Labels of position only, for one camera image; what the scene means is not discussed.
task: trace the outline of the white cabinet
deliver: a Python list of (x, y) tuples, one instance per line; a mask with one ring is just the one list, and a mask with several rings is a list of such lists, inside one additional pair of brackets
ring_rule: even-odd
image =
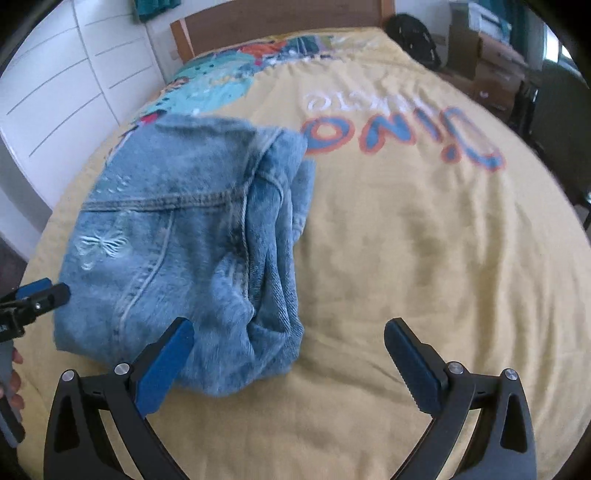
[(51, 208), (100, 143), (164, 86), (132, 9), (127, 0), (64, 0), (0, 77), (2, 136)]

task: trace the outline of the colorful graphic print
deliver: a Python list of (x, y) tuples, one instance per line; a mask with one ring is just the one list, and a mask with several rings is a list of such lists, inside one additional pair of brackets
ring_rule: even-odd
[(164, 110), (185, 115), (212, 112), (244, 96), (256, 73), (292, 61), (332, 59), (331, 36), (304, 35), (249, 43), (187, 63), (160, 97), (141, 113)]

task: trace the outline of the wooden headboard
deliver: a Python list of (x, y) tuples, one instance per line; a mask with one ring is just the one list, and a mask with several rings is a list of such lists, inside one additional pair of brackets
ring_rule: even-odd
[(232, 0), (170, 24), (183, 63), (196, 55), (300, 30), (381, 27), (394, 0)]

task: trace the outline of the metal screw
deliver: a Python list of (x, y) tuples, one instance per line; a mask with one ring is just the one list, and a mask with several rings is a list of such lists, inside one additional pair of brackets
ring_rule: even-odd
[(129, 372), (128, 364), (119, 364), (115, 367), (115, 373), (117, 375), (125, 375), (127, 372)]
[(72, 378), (74, 378), (74, 371), (73, 370), (66, 370), (61, 375), (61, 379), (64, 382), (69, 382), (70, 380), (72, 380)]
[(508, 368), (507, 370), (505, 370), (505, 376), (509, 380), (517, 380), (519, 378), (519, 375), (517, 375), (517, 372), (515, 370), (513, 370), (512, 368)]
[(447, 369), (455, 375), (462, 375), (464, 373), (464, 366), (460, 362), (449, 362)]

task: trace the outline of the butterfly embroidery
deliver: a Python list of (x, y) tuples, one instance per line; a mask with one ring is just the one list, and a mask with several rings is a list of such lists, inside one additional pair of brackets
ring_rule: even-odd
[(124, 214), (121, 214), (113, 226), (104, 235), (80, 235), (75, 242), (80, 255), (82, 270), (92, 270), (96, 263), (105, 258), (122, 258), (131, 251), (131, 244), (125, 234)]

